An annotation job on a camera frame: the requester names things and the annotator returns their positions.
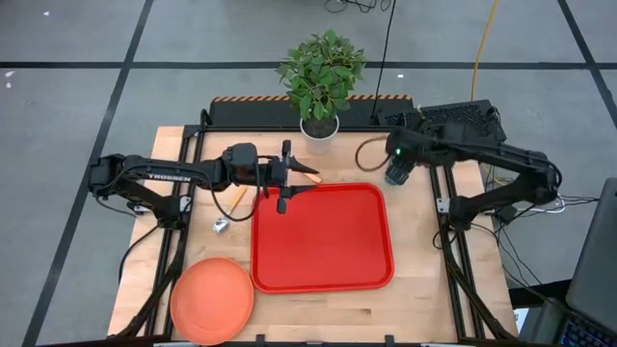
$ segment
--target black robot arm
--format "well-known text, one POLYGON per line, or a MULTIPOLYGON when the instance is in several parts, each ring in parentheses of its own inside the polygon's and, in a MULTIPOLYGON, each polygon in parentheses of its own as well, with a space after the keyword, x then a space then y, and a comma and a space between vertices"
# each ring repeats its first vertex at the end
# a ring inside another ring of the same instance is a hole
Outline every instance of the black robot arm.
POLYGON ((456 123, 434 126, 423 133, 396 128, 386 144, 391 157, 387 178, 403 184, 414 166, 451 166, 470 159, 519 174, 512 183, 478 196, 451 198, 448 220, 461 229, 469 229, 471 221, 483 211, 519 201, 544 204, 557 198, 561 173, 544 153, 477 139, 473 129, 456 123))
POLYGON ((96 198, 118 195, 128 200, 129 208, 151 210, 163 227, 179 228, 181 215, 189 208, 184 197, 162 197, 138 183, 142 179, 195 183, 198 187, 222 192, 231 184, 280 188, 279 212, 284 213, 285 199, 314 186, 288 187, 287 171, 318 174, 290 155, 291 142, 282 144, 282 156, 257 156, 253 144, 228 147, 221 157, 199 163, 181 163, 120 154, 100 158, 90 166, 88 188, 96 198))

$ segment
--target green leaves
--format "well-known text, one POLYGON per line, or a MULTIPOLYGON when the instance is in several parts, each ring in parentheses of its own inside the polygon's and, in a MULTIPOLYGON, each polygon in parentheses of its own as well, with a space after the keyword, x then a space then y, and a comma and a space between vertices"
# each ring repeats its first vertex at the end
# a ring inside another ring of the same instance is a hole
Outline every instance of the green leaves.
POLYGON ((350 108, 346 97, 356 81, 362 80, 363 54, 332 29, 324 35, 312 34, 297 48, 287 50, 288 58, 277 73, 303 120, 331 119, 337 110, 350 108))

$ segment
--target yellow cable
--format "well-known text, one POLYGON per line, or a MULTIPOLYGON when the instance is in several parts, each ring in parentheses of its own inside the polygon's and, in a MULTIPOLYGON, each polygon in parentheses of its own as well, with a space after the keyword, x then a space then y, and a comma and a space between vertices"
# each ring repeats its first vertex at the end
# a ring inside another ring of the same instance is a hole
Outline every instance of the yellow cable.
MULTIPOLYGON (((478 65, 480 64, 480 58, 482 58, 482 51, 484 51, 484 42, 486 42, 486 38, 489 36, 489 31, 491 30, 491 25, 493 25, 493 18, 495 18, 495 13, 497 10, 497 3, 499 0, 493 1, 493 7, 491 8, 491 14, 489 14, 489 20, 486 23, 486 27, 484 28, 484 34, 482 35, 482 41, 480 42, 480 48, 478 48, 478 54, 475 56, 475 64, 473 65, 473 77, 471 78, 471 101, 475 96, 475 77, 478 73, 478 65)), ((484 170, 485 174, 489 174, 489 170, 486 168, 485 164, 481 164, 480 168, 484 170)), ((507 183, 498 179, 493 178, 493 182, 498 185, 506 185, 507 183)))

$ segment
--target orange and black stripe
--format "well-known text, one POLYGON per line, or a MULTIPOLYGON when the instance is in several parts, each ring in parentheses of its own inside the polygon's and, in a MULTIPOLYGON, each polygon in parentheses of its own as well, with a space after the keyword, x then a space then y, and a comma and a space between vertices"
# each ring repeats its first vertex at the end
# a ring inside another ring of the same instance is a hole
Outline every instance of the orange and black stripe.
MULTIPOLYGON (((411 100, 409 94, 379 94, 380 100, 411 100)), ((353 94, 347 96, 348 100, 373 100, 375 94, 353 94)), ((266 96, 215 96, 212 102, 234 102, 234 101, 288 101, 287 95, 266 95, 266 96)))

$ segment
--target floor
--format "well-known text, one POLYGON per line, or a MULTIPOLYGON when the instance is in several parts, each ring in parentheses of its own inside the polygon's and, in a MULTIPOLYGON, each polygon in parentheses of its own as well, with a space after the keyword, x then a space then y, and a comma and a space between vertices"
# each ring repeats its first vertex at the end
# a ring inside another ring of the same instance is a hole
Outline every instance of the floor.
MULTIPOLYGON (((468 100, 491 4, 399 0, 380 92, 468 100)), ((558 165, 565 195, 597 197, 617 172, 616 12, 612 0, 502 0, 485 48, 494 64, 476 98, 498 107, 511 145, 558 165)), ((322 0, 0 0, 0 345, 107 332, 132 221, 86 196, 91 158, 148 155, 158 126, 196 122, 213 96, 283 93, 271 67, 310 33, 334 28, 381 61, 388 22, 389 10, 328 13, 322 0)), ((357 92, 378 76, 368 69, 357 92)), ((507 231, 541 281, 563 280, 593 211, 507 231)))

